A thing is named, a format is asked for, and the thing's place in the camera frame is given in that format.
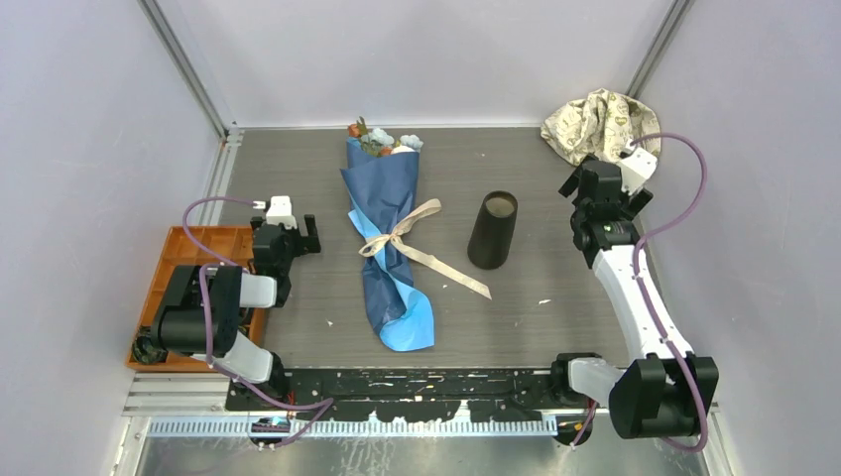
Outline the beige ribbon bow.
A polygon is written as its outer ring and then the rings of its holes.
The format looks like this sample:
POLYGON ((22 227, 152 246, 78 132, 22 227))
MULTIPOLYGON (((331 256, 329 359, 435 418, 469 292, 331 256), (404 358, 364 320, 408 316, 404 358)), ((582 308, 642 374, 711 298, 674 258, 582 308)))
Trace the beige ribbon bow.
POLYGON ((398 252, 410 260, 418 262, 436 271, 437 273, 451 279, 452 281, 481 295, 484 298, 491 299, 492 296, 490 289, 485 284, 461 273, 444 262, 441 262, 433 255, 422 252, 421 250, 404 243, 403 236, 408 234, 418 221, 436 214, 441 210, 441 208, 441 202, 437 198, 433 198, 422 203, 405 218, 399 221, 389 233, 381 233, 379 235, 366 238, 366 244, 359 249, 358 254, 365 258, 374 257, 387 245, 392 245, 398 252))

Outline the blue paper flower bouquet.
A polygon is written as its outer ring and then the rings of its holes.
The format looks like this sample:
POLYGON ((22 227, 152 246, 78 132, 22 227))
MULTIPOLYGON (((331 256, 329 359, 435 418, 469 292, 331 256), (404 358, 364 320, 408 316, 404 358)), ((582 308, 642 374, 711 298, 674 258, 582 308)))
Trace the blue paper flower bouquet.
POLYGON ((402 245, 402 220, 416 209, 422 141, 370 128, 360 117, 348 126, 347 166, 340 171, 350 198, 348 217, 364 244, 361 271, 367 319, 389 349, 411 352, 435 343, 428 297, 415 286, 412 259, 402 245))

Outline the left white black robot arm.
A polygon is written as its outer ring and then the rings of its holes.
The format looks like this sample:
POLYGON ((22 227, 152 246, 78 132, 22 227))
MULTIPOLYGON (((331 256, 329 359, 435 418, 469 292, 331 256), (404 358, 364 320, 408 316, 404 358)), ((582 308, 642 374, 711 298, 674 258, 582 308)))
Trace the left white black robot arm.
POLYGON ((199 282, 199 265, 178 265, 164 291, 150 329, 155 347, 204 362, 206 340, 212 338, 213 366, 245 384, 250 395, 267 410, 282 406, 289 396, 289 382, 281 358, 250 340, 240 331, 245 309, 282 307, 286 304, 295 258, 319 253, 315 216, 303 217, 305 231, 251 220, 251 258, 244 265, 209 266, 205 270, 210 318, 205 318, 199 282))

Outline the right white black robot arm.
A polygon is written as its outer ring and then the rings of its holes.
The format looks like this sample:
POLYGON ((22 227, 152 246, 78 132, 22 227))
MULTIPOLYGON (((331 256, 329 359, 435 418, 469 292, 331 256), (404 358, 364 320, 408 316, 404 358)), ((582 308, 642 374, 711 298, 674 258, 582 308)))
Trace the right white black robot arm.
POLYGON ((633 220, 652 194, 629 193, 618 165, 592 157, 559 192, 572 200, 573 243, 607 293, 631 361, 620 369, 594 353, 561 353, 551 366, 553 399, 567 408, 602 406, 625 439, 703 442, 719 372, 680 335, 651 284, 633 220))

